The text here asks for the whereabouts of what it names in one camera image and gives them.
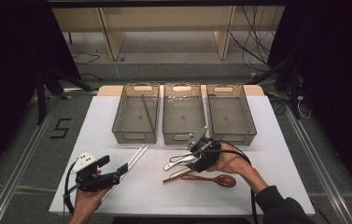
wooden spoon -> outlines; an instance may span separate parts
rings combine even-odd
[[[183,175],[181,176],[181,179],[212,181],[225,188],[231,188],[236,185],[236,179],[234,179],[234,177],[231,175],[219,175],[214,178],[207,178],[198,175]]]

metal spoon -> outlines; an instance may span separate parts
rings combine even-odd
[[[225,188],[231,188],[236,185],[236,179],[234,179],[234,177],[231,175],[219,175],[214,178],[207,178],[198,175],[183,175],[181,176],[181,179],[213,181]]]

desk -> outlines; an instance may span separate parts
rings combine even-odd
[[[63,211],[65,173],[82,151],[96,158],[109,155],[111,162],[101,169],[104,174],[115,171],[128,162],[140,145],[119,145],[111,127],[120,100],[121,88],[104,87],[93,97],[91,106],[79,133],[70,161],[64,170],[50,212]],[[282,195],[297,200],[308,215],[315,213],[289,154],[271,104],[260,93],[260,87],[246,87],[247,100],[254,119],[257,135],[248,147],[240,147],[260,171],[268,184],[277,185]],[[163,143],[162,108],[160,107],[158,142],[152,144],[139,161],[120,181],[96,211],[111,216],[159,217],[236,217],[251,215],[250,189],[242,177],[235,175],[237,185],[225,189],[209,182],[176,180],[163,184],[168,176],[185,167],[174,167],[165,172],[163,166],[170,157],[180,155],[182,147],[169,147]],[[202,172],[203,176],[220,173]],[[71,175],[69,186],[75,184]]]

